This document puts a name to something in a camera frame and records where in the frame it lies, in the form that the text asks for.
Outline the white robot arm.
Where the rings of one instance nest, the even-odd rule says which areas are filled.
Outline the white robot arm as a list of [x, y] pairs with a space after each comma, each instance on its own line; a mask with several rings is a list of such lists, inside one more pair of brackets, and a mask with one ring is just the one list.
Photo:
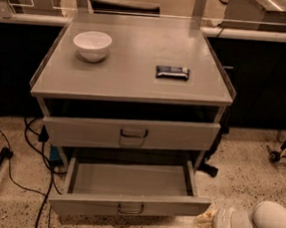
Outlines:
[[286, 207], [261, 201], [252, 210], [221, 208], [205, 211], [193, 220], [194, 228], [286, 228]]

